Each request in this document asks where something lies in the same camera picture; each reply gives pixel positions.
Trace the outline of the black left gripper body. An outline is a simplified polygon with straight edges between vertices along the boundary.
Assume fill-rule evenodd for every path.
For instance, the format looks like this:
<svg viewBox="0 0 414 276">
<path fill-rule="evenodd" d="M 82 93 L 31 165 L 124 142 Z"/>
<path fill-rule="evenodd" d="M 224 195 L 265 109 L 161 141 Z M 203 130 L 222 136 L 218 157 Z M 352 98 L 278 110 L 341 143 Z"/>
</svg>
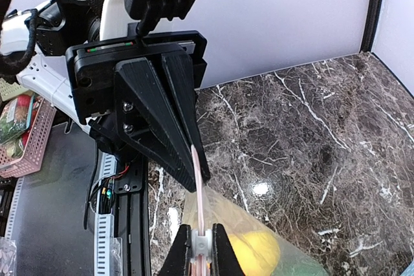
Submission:
<svg viewBox="0 0 414 276">
<path fill-rule="evenodd" d="M 179 116 L 162 66 L 162 55 L 169 52 L 185 52 L 189 55 L 193 63 L 197 102 L 196 90 L 206 70 L 206 46 L 207 41 L 199 32 L 184 31 L 152 34 L 144 38 L 110 39 L 69 48 L 66 60 L 76 114 L 82 124 L 90 126 L 91 136 L 99 148 L 119 160 L 132 160 L 142 154 L 129 145 L 123 136 L 123 130 L 130 133 L 133 126 L 121 126 L 116 117 L 116 64 L 136 58 L 149 60 L 157 70 L 174 111 Z"/>
</svg>

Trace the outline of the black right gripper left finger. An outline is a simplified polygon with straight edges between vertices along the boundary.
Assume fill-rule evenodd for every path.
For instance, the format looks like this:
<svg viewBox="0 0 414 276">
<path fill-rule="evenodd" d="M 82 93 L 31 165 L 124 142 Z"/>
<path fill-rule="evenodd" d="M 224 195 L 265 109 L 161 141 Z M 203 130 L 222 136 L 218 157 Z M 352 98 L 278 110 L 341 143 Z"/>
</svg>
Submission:
<svg viewBox="0 0 414 276">
<path fill-rule="evenodd" d="M 159 276 L 187 276 L 190 274 L 191 227 L 182 224 L 171 245 Z"/>
</svg>

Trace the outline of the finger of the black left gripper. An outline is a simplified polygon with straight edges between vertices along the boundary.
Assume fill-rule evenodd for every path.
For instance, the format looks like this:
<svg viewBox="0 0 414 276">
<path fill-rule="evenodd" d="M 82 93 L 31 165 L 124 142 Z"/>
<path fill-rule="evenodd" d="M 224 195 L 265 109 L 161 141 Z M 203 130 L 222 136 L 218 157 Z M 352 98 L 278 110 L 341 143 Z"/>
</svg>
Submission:
<svg viewBox="0 0 414 276">
<path fill-rule="evenodd" d="M 162 55 L 162 66 L 173 95 L 173 102 L 178 110 L 181 129 L 184 131 L 188 149 L 191 149 L 191 146 L 196 148 L 202 179 L 209 181 L 211 173 L 196 121 L 196 94 L 192 60 L 185 52 L 169 52 Z"/>
<path fill-rule="evenodd" d="M 191 151 L 179 116 L 159 78 L 146 58 L 121 61 L 114 74 L 116 117 L 125 141 L 160 164 L 185 189 L 196 191 Z"/>
</svg>

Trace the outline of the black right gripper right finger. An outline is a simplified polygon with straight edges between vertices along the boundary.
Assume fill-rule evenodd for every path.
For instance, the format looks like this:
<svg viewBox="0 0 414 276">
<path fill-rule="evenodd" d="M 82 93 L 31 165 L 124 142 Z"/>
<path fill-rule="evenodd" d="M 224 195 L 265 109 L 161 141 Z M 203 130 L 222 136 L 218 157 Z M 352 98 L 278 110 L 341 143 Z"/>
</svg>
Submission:
<svg viewBox="0 0 414 276">
<path fill-rule="evenodd" d="M 214 224 L 212 235 L 212 275 L 243 276 L 224 226 Z"/>
</svg>

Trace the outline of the orange mango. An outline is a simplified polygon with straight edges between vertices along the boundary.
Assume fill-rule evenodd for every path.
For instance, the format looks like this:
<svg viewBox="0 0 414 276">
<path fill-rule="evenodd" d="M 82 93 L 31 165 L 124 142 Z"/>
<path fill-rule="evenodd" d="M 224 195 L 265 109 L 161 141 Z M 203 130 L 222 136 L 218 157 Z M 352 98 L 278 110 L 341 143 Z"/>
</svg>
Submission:
<svg viewBox="0 0 414 276">
<path fill-rule="evenodd" d="M 271 275 L 276 269 L 281 251 L 272 233 L 251 231 L 228 238 L 245 275 Z"/>
</svg>

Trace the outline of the clear zip top bag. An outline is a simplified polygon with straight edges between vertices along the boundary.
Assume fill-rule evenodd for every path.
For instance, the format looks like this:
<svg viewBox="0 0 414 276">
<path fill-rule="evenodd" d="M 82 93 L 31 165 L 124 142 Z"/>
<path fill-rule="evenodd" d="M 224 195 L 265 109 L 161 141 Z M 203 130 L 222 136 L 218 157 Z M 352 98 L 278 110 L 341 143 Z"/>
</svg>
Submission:
<svg viewBox="0 0 414 276">
<path fill-rule="evenodd" d="M 191 227 L 191 259 L 189 275 L 212 275 L 212 228 L 222 224 L 229 234 L 267 231 L 278 241 L 282 262 L 315 262 L 292 244 L 280 238 L 252 215 L 213 189 L 204 186 L 200 161 L 195 147 L 191 148 L 196 191 L 186 193 L 182 224 Z"/>
</svg>

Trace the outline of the green bell pepper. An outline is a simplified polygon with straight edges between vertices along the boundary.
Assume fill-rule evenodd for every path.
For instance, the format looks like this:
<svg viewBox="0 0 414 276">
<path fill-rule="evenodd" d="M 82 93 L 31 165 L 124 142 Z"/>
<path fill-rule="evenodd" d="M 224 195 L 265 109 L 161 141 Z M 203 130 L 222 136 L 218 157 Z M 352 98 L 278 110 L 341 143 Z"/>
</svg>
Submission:
<svg viewBox="0 0 414 276">
<path fill-rule="evenodd" d="M 315 262 L 282 262 L 272 275 L 316 276 L 328 275 L 326 270 Z"/>
</svg>

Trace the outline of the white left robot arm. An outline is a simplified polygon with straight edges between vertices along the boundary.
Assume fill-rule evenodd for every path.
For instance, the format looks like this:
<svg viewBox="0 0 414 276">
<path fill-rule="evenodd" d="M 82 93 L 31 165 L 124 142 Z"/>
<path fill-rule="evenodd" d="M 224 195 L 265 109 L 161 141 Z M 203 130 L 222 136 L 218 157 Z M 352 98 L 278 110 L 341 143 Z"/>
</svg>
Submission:
<svg viewBox="0 0 414 276">
<path fill-rule="evenodd" d="M 112 39 L 103 35 L 104 0 L 52 0 L 23 12 L 28 39 L 1 54 L 1 75 L 15 78 L 35 53 L 64 56 L 74 119 L 98 147 L 125 164 L 146 156 L 193 192 L 211 177 L 195 112 L 207 41 L 155 27 L 184 19 L 195 0 L 123 2 L 136 29 Z"/>
</svg>

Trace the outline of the pink plastic basket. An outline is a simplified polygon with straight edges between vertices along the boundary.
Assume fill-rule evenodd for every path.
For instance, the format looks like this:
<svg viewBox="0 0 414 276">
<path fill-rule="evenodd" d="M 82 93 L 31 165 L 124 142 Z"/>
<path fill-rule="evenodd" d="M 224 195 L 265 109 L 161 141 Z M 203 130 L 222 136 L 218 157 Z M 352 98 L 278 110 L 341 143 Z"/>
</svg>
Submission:
<svg viewBox="0 0 414 276">
<path fill-rule="evenodd" d="M 1 146 L 1 177 L 18 178 L 41 169 L 55 114 L 55 108 L 47 100 L 39 101 L 39 108 L 21 156 L 10 157 L 7 155 L 6 145 Z"/>
</svg>

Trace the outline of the packaged snack bags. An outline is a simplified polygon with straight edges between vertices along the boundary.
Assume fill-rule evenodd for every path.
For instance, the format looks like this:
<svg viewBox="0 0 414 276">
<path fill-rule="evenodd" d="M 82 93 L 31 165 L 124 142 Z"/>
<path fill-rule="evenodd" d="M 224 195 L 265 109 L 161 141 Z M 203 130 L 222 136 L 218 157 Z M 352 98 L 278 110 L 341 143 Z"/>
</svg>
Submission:
<svg viewBox="0 0 414 276">
<path fill-rule="evenodd" d="M 34 96 L 21 94 L 10 100 L 1 113 L 1 147 L 6 155 L 19 158 L 27 145 L 32 126 Z"/>
</svg>

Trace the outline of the black front table rail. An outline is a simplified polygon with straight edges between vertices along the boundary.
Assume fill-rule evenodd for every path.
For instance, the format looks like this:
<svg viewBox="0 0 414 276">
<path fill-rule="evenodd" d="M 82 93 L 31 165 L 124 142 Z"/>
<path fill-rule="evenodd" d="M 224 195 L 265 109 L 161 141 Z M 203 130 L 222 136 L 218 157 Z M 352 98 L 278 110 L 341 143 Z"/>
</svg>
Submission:
<svg viewBox="0 0 414 276">
<path fill-rule="evenodd" d="M 149 248 L 148 160 L 139 155 L 117 164 L 114 180 L 114 235 L 122 240 L 124 275 L 151 275 Z"/>
</svg>

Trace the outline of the black frame post right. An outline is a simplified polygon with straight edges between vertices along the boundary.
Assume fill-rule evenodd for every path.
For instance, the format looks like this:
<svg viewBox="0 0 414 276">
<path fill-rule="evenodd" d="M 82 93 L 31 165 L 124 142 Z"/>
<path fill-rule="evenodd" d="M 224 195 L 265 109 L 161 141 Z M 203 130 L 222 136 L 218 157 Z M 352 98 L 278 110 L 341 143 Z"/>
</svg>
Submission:
<svg viewBox="0 0 414 276">
<path fill-rule="evenodd" d="M 370 52 L 373 47 L 376 29 L 380 17 L 382 0 L 369 0 L 367 15 L 365 19 L 364 33 L 360 45 L 361 52 Z"/>
</svg>

